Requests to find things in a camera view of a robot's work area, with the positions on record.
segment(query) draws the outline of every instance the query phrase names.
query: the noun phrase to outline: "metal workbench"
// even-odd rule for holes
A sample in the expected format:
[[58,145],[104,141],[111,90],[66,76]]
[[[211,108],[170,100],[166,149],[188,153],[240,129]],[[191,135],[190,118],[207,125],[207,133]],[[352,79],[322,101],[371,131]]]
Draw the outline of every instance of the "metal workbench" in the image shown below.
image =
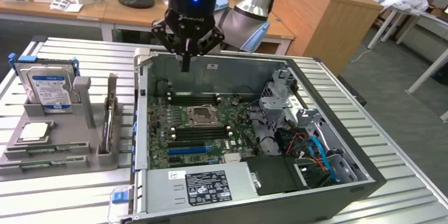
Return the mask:
[[[134,51],[138,46],[103,41],[47,38],[31,42],[24,55],[80,61],[80,74],[92,77],[91,100],[104,101],[107,77],[118,74],[118,98],[124,103],[120,168],[0,183],[0,223],[107,223],[110,192],[130,183],[134,120]],[[295,61],[379,167],[387,184],[320,223],[448,223],[448,200],[410,160],[326,66],[311,58]],[[299,90],[312,107],[306,92]],[[24,111],[26,93],[11,71],[0,84],[0,153]],[[123,214],[127,205],[115,208]]]

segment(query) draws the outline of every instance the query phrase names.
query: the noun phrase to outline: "hard drive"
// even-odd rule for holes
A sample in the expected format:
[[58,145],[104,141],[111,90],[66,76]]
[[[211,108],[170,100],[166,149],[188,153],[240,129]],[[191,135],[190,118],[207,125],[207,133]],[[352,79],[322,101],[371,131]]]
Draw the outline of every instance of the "hard drive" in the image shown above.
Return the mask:
[[72,112],[72,104],[80,103],[74,89],[79,61],[22,56],[10,63],[20,77],[30,103],[42,104],[46,113]]

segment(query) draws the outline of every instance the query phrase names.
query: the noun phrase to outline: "desk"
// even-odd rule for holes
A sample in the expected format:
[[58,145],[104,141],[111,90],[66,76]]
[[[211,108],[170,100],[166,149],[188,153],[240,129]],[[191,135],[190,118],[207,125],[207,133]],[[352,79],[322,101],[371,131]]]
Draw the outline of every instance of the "desk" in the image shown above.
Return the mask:
[[[134,9],[123,6],[119,0],[95,1],[86,5],[79,13],[67,13],[50,9],[47,3],[14,3],[0,2],[0,18],[28,22],[52,23],[74,26],[98,27],[102,29],[104,41],[112,41],[112,30],[127,29],[151,31],[152,21],[163,18],[167,6],[163,0],[155,0],[156,4],[150,9]],[[263,42],[278,44],[275,53],[284,55],[295,35],[286,25],[276,21],[271,14],[271,27]]]
[[[83,76],[92,78],[91,101],[100,102],[107,94],[106,78],[118,76],[118,99],[124,103],[120,139],[120,168],[107,172],[0,182],[0,222],[98,224],[107,223],[110,193],[130,185],[134,79],[132,62],[136,46],[124,43],[48,38],[31,46],[26,55],[52,58],[80,57]],[[342,123],[388,180],[363,201],[351,204],[332,219],[319,224],[343,223],[447,223],[447,198],[418,168],[372,116],[340,84],[324,64],[314,59],[291,57],[334,109]],[[14,71],[0,83],[0,153],[23,113],[26,93]],[[307,105],[314,106],[310,97]],[[128,204],[118,205],[114,214],[124,214]]]
[[274,13],[296,36],[287,55],[320,58],[339,75],[382,9],[374,0],[275,0]]
[[[434,21],[439,22],[442,25],[444,25],[448,28],[448,23],[446,21],[443,21],[442,19],[438,19],[436,16],[430,14],[430,13],[423,13],[420,16],[414,18],[410,26],[407,27],[406,31],[403,32],[403,34],[402,34],[402,36],[398,40],[398,44],[400,44],[403,42],[403,39],[404,39],[406,35],[408,34],[408,31],[412,29],[412,27],[415,26],[415,24],[416,24],[416,22],[418,22],[418,20],[420,19],[422,16],[432,19]],[[434,75],[434,73],[438,72],[438,70],[446,65],[447,62],[448,62],[448,49],[439,56],[439,58],[432,63],[432,65],[430,66],[427,71],[422,74],[419,79],[415,81],[415,83],[412,84],[412,86],[407,90],[407,92],[410,94],[412,94],[418,90],[418,88],[422,86],[422,84],[426,82],[426,80],[428,80],[428,78]],[[440,116],[440,119],[442,119],[443,122],[448,123],[448,111]]]

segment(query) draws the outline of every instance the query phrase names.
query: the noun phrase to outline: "white cable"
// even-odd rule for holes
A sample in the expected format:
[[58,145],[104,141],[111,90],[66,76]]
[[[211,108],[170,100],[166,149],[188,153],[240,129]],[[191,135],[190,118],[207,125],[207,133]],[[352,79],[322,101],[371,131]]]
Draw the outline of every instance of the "white cable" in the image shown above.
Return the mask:
[[362,53],[360,55],[359,55],[359,57],[356,58],[356,60],[352,60],[351,62],[356,62],[356,61],[359,61],[360,60],[360,58],[363,57],[363,55],[364,54],[367,54],[370,51],[372,51],[374,49],[370,49],[370,50],[367,50],[364,53]]

